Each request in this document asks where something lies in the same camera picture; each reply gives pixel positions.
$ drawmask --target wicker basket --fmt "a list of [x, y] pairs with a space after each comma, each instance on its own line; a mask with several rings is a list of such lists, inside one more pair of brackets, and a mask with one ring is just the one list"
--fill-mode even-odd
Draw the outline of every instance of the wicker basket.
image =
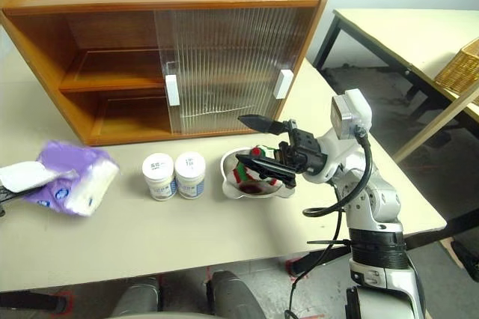
[[[479, 79], [479, 38], [464, 46], [436, 76], [443, 88], [461, 94]], [[479, 97], [474, 100], [479, 105]]]

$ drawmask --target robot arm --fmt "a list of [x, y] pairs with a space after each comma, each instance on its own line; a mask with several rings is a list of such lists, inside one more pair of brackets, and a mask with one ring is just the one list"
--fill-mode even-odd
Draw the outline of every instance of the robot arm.
[[[279, 144], [275, 159], [237, 155], [261, 177], [275, 177], [292, 188], [295, 174], [303, 174], [312, 183], [336, 186], [337, 204], [303, 213], [318, 217], [341, 208], [346, 212], [353, 254], [351, 278], [359, 285], [348, 289], [347, 318], [383, 318], [388, 312], [389, 318], [424, 319], [420, 283], [407, 257], [403, 226], [397, 219], [400, 199], [374, 168], [367, 140], [371, 110], [361, 92], [355, 89], [333, 97], [332, 128], [318, 138], [298, 129], [294, 120], [277, 122], [258, 115], [239, 120], [259, 132], [289, 135], [290, 143]], [[393, 307], [401, 316], [389, 314]]]

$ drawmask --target white bottle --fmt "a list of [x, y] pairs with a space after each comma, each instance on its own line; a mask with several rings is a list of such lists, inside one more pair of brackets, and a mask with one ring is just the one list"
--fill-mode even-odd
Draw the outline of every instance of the white bottle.
[[151, 154], [143, 161], [141, 169], [151, 196], [157, 201], [166, 201], [177, 192], [173, 159], [169, 155]]
[[178, 192], [186, 199], [196, 199], [204, 189], [204, 158], [196, 152], [181, 154], [174, 163]]

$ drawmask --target white table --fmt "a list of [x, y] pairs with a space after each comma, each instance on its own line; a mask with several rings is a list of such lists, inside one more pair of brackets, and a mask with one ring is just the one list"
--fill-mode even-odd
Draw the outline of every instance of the white table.
[[344, 30], [413, 85], [447, 107], [436, 120], [407, 142], [394, 156], [396, 162], [424, 143], [462, 110], [468, 127], [479, 133], [479, 84], [461, 98], [434, 82], [440, 70], [467, 43], [479, 37], [479, 10], [340, 9], [315, 61], [320, 70], [340, 30]]
[[[307, 62], [297, 77], [282, 118], [322, 135], [331, 124], [333, 90]], [[50, 102], [17, 52], [1, 65], [0, 166], [34, 159], [49, 140], [79, 140]], [[221, 191], [219, 160], [245, 145], [277, 145], [273, 135], [253, 134], [104, 147], [121, 168], [91, 218], [55, 213], [24, 201], [5, 205], [0, 219], [0, 291], [95, 282], [190, 267], [275, 257], [322, 248], [307, 240], [329, 239], [336, 216], [306, 218], [302, 209], [335, 202], [327, 185], [298, 178], [289, 199], [230, 200]], [[406, 234], [445, 226], [444, 219], [372, 140], [373, 157], [403, 201]], [[200, 151], [206, 158], [205, 192], [189, 201], [179, 195], [154, 201], [141, 176], [153, 152], [172, 157]], [[347, 237], [343, 225], [340, 237]]]

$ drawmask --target white jar lid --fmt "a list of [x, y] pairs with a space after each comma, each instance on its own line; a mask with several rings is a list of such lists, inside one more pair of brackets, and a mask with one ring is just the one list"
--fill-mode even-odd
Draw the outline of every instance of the white jar lid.
[[143, 161], [141, 170], [149, 180], [164, 180], [173, 174], [173, 159], [164, 153], [153, 153]]
[[187, 179], [194, 179], [203, 175], [205, 169], [204, 158], [197, 152], [185, 152], [174, 163], [176, 173]]

